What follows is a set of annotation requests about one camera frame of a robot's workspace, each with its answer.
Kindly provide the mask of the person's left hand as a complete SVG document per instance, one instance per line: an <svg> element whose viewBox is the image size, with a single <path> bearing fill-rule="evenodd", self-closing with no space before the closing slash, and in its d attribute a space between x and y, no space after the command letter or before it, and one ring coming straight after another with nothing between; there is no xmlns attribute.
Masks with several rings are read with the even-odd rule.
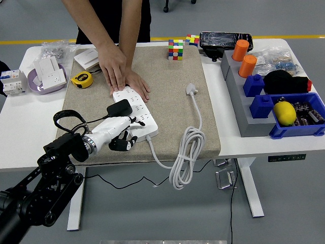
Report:
<svg viewBox="0 0 325 244"><path fill-rule="evenodd" d="M150 88L146 81L131 68L125 70L125 82L134 91L136 91L142 100L146 103L149 101Z"/></svg>

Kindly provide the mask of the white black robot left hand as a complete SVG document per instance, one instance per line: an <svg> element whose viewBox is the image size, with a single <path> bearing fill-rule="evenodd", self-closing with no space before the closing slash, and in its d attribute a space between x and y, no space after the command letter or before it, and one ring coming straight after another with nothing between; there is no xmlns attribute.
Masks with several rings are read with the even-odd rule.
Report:
<svg viewBox="0 0 325 244"><path fill-rule="evenodd" d="M138 123L141 127L145 123L135 116L109 117L96 126L90 134L83 136L84 145L90 156L96 155L103 145L108 145L113 151L128 151L136 143L138 137L129 136L129 127Z"/></svg>

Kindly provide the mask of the person's right hand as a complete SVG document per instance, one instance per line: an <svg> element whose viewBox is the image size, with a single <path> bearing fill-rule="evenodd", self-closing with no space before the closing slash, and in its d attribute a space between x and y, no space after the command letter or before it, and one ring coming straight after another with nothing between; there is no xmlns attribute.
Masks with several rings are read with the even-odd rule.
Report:
<svg viewBox="0 0 325 244"><path fill-rule="evenodd" d="M117 92L125 87L126 57L114 43L96 45L100 68L111 91Z"/></svg>

